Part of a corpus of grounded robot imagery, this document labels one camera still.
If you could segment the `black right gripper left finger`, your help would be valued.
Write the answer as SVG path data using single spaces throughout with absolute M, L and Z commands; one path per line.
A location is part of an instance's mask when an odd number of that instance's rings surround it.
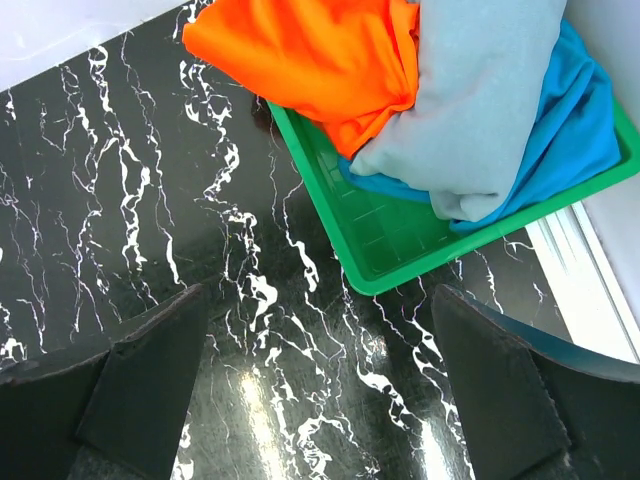
M 64 479 L 87 447 L 144 479 L 168 479 L 202 354 L 206 293 L 150 310 L 1 372 L 1 476 Z

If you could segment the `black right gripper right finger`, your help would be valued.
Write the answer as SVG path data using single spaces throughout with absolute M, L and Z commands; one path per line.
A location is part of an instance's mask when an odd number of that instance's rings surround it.
M 638 365 L 448 285 L 431 312 L 477 478 L 638 478 Z

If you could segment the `blue t shirt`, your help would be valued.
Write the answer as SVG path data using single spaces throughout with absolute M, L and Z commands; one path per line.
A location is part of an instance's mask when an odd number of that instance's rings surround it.
M 575 29 L 560 24 L 529 134 L 519 116 L 473 108 L 441 122 L 416 111 L 384 131 L 339 171 L 363 190 L 428 203 L 467 234 L 539 204 L 615 166 L 613 93 Z

